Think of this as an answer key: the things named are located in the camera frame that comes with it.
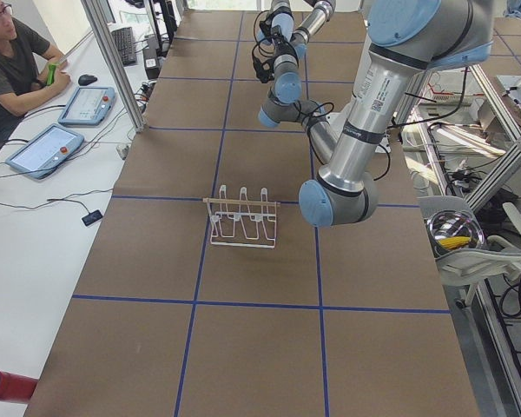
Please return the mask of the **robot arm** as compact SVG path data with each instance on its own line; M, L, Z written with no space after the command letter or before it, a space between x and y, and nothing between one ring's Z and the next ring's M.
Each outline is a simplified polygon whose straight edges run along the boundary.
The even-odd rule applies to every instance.
M283 35L294 47L298 58L302 59L310 39L332 18L336 8L336 2L333 0L307 1L307 4L313 9L295 28L290 2L272 1L266 19L260 23L258 40L269 45L272 42L270 36Z
M491 52L493 7L487 1L377 1L368 15L366 48L355 93L335 131L322 107L301 96L300 54L335 11L332 1L312 2L295 25L287 1L274 1L261 25L274 46L259 77L270 89L259 112L268 127L299 123L321 160L316 177L300 187L303 217L316 227L361 222L377 207L374 180L366 171L410 81L426 70L453 70L481 63Z

